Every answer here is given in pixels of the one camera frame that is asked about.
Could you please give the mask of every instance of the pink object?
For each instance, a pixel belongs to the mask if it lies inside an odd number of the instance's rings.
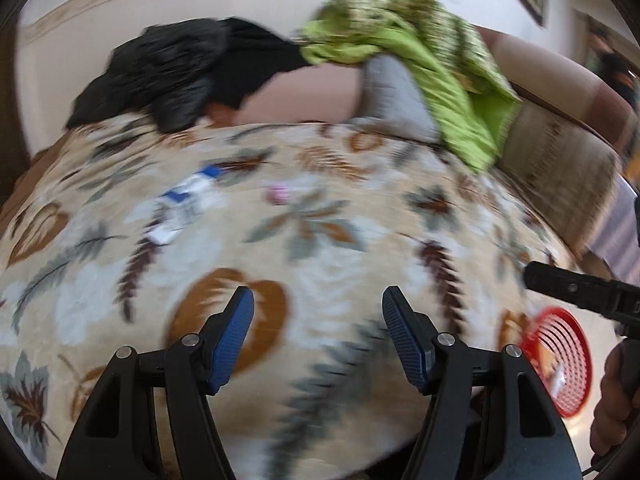
[[[284,184],[272,184],[267,190],[267,200],[274,205],[285,205],[289,202],[289,190]]]

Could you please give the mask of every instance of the black clothing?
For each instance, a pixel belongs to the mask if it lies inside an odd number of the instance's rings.
[[[309,63],[295,43],[245,20],[223,20],[229,31],[226,52],[210,70],[215,81],[211,100],[238,109],[278,72],[290,72]]]
[[[209,102],[239,108],[278,72],[309,63],[299,47],[238,18],[149,27],[113,51],[78,96],[67,128],[150,106],[161,133],[192,127]]]
[[[193,85],[218,60],[226,48],[228,31],[221,22],[210,19],[189,20],[149,27],[143,35],[113,51],[107,72],[96,78],[78,96],[66,127],[94,123],[133,108],[160,105],[174,110],[180,105],[183,120],[159,124],[163,133],[183,130],[198,119],[203,84],[197,85],[197,100],[186,96]],[[210,93],[213,83],[206,80]]]
[[[615,52],[603,54],[600,61],[600,78],[635,110],[636,88],[629,73],[629,65]],[[625,79],[629,79],[631,85],[626,84]]]

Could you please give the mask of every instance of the green cloth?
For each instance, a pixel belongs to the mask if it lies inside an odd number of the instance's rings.
[[[520,99],[475,28],[437,0],[329,0],[302,37],[313,64],[396,54],[457,156],[484,171],[501,154]]]

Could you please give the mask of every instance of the blue gripper pad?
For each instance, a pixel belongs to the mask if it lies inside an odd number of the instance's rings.
[[[229,382],[254,317],[254,295],[251,290],[245,286],[239,286],[225,307],[223,315],[226,318],[226,324],[222,327],[223,332],[211,356],[209,386],[214,394],[220,386]]]
[[[425,394],[435,364],[435,348],[431,343],[431,337],[437,334],[435,327],[429,321],[430,333],[425,330],[397,286],[387,287],[382,295],[382,316],[407,380]]]

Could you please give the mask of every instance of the leaf pattern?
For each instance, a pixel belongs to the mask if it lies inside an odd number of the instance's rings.
[[[551,253],[551,251],[549,251],[549,249],[545,249],[545,255],[546,255],[546,264],[547,265],[550,265],[552,267],[557,267],[558,266],[558,262],[556,262],[556,259],[554,258],[554,256]]]
[[[132,145],[136,140],[140,137],[146,135],[147,132],[143,132],[141,134],[132,135],[131,133],[121,134],[115,139],[107,140],[106,142],[99,144],[94,148],[91,157],[89,158],[89,164],[94,162],[98,162],[99,160],[103,160],[108,156],[115,155],[116,153],[120,153],[123,150],[126,150],[130,145]]]
[[[33,279],[27,283],[18,299],[12,318],[14,332],[16,334],[20,332],[19,325],[22,314],[33,298],[50,288],[58,286],[64,279],[71,264],[95,259],[102,251],[105,243],[114,238],[123,237],[118,235],[109,236],[107,225],[100,222],[95,228],[89,227],[76,245],[66,248],[52,260],[49,260]]]
[[[151,115],[144,115],[139,119],[133,119],[129,123],[125,124],[125,126],[121,130],[121,133],[124,134],[126,132],[130,132],[131,130],[135,130],[136,128],[141,128],[142,126],[151,126],[153,129],[156,129],[156,122]]]
[[[511,310],[505,310],[500,323],[497,348],[502,349],[508,344],[519,345],[528,326],[529,317],[524,312],[517,314]]]
[[[385,139],[371,132],[353,132],[347,141],[351,153],[368,152],[385,145]]]
[[[24,222],[24,216],[27,214],[27,211],[30,207],[31,205],[28,205],[20,212],[17,217],[15,217],[14,226],[11,228],[11,238],[15,238],[15,233],[22,225],[22,222]]]
[[[120,286],[118,288],[117,301],[122,306],[122,318],[127,323],[133,323],[133,305],[131,300],[138,291],[140,278],[161,251],[161,246],[149,240],[147,235],[154,227],[161,224],[163,220],[164,213],[162,210],[156,211],[151,222],[145,226],[144,237],[136,243],[136,250],[129,257],[124,275],[119,281]]]
[[[146,167],[154,164],[154,162],[146,162],[145,164],[143,164],[145,160],[146,155],[137,156],[121,165],[109,176],[98,178],[97,180],[92,180],[90,182],[87,182],[86,184],[82,184],[82,186],[78,187],[78,189],[82,191],[99,188],[87,199],[85,204],[90,204],[91,202],[95,202],[96,200],[101,199],[108,191],[116,187],[118,184],[122,184],[124,181],[129,180],[132,176],[137,175]]]
[[[522,283],[522,271],[531,261],[531,256],[529,250],[518,241],[515,227],[510,218],[508,216],[503,216],[503,218],[509,227],[508,234],[505,235],[498,226],[494,225],[495,243],[498,246],[495,274],[499,281],[504,280],[506,267],[510,265],[516,280],[520,286],[524,286]]]
[[[78,173],[80,173],[82,170],[73,170],[70,173],[67,173],[64,177],[62,177],[60,179],[60,184],[62,184],[63,182],[69,180],[71,177],[76,176]]]
[[[439,231],[443,223],[451,231],[458,230],[458,217],[442,186],[419,187],[416,192],[406,193],[404,199],[412,211],[422,217],[427,230]]]
[[[193,132],[187,130],[184,132],[163,135],[160,140],[160,144],[168,148],[177,148],[178,150],[181,150],[209,139],[210,137],[199,137]]]
[[[265,130],[281,128],[283,126],[294,126],[294,124],[271,123],[271,124],[260,124],[259,126],[251,126],[245,130],[242,130],[236,134],[233,134],[226,140],[226,142],[228,142],[229,144],[237,144],[238,140],[244,139],[248,135],[255,134],[257,132],[263,132]]]
[[[451,160],[449,151],[444,147],[438,144],[432,144],[429,146],[429,149],[433,152],[435,156],[438,157],[438,160],[444,164],[445,166],[451,166]]]
[[[493,189],[486,189],[484,192],[484,204],[494,213],[501,214],[502,210],[498,202],[498,197]]]
[[[72,131],[73,131],[73,134],[77,137],[88,137],[94,132],[101,131],[102,128],[103,128],[102,123],[89,123],[89,124],[83,124],[82,126],[78,126],[77,128],[74,128]]]
[[[348,163],[333,150],[324,146],[311,146],[302,150],[296,160],[306,171],[341,176],[352,182],[365,180],[371,170]]]
[[[535,232],[541,241],[547,242],[549,240],[549,233],[546,232],[545,225],[530,209],[524,209],[522,213],[522,222],[529,229]]]
[[[316,209],[309,209],[323,197],[324,190],[316,190],[289,207],[289,211],[264,220],[244,241],[255,243],[275,236],[287,223],[295,225],[296,232],[287,242],[289,261],[303,260],[316,254],[319,235],[336,247],[366,251],[356,227],[347,220],[332,218],[349,203],[336,200]]]
[[[240,285],[249,287],[254,294],[256,314],[234,373],[240,373],[264,359],[280,340],[289,312],[287,296],[279,283],[269,280],[250,282],[236,269],[216,269],[190,288],[169,324],[165,345],[170,346],[185,334],[199,332],[207,317],[215,310],[221,312]]]
[[[436,293],[447,319],[447,332],[456,336],[461,335],[463,331],[462,312],[465,307],[460,301],[462,295],[458,286],[460,279],[452,267],[451,256],[447,254],[446,248],[435,240],[428,240],[420,242],[418,257],[436,282]]]
[[[413,142],[405,142],[402,149],[391,156],[391,164],[396,170],[401,170],[406,164],[415,160],[417,145]]]
[[[318,135],[323,139],[333,139],[334,136],[331,133],[331,128],[334,127],[334,124],[330,123],[322,123],[318,128]]]
[[[69,215],[58,202],[51,202],[36,213],[11,251],[7,267],[43,250],[69,222]]]
[[[315,442],[327,438],[345,410],[353,409],[370,394],[376,367],[389,349],[386,327],[370,320],[355,326],[357,340],[328,347],[330,362],[313,365],[312,374],[293,387],[298,391],[280,419],[283,427],[274,435],[266,471],[269,480],[287,480],[296,460]]]
[[[0,372],[0,389],[11,413],[14,435],[16,439],[29,445],[33,455],[42,464],[47,461],[47,431],[62,446],[60,438],[44,421],[48,387],[47,367],[31,370],[24,351],[18,358],[13,375]]]
[[[269,158],[275,153],[275,148],[270,147],[265,150],[254,150],[253,148],[243,148],[229,158],[216,158],[204,162],[204,166],[212,164],[223,173],[217,181],[223,186],[232,186],[238,182],[251,177],[263,164],[267,164]]]
[[[478,181],[466,173],[456,174],[456,190],[465,202],[484,202],[484,196],[479,189]]]
[[[98,366],[97,368],[92,368],[83,376],[80,376],[75,367],[71,364],[69,359],[67,359],[62,354],[58,354],[58,359],[60,359],[63,364],[71,371],[75,381],[76,381],[76,389],[74,390],[74,396],[71,400],[71,409],[69,411],[69,419],[73,422],[78,420],[84,405],[86,404],[86,400],[91,395],[91,392],[94,390],[95,383],[98,382],[98,379],[102,375],[102,372],[106,367]]]

